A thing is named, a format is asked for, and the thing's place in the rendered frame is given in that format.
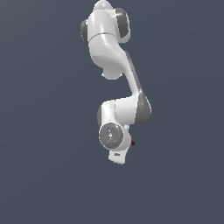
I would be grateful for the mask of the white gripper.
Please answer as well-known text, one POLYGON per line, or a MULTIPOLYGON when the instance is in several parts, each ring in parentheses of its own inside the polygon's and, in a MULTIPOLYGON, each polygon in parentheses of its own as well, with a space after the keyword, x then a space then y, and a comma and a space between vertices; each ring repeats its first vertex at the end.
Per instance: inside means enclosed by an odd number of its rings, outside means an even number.
POLYGON ((126 160, 128 150, 115 151, 111 150, 108 154, 108 159, 114 163, 123 165, 126 160))

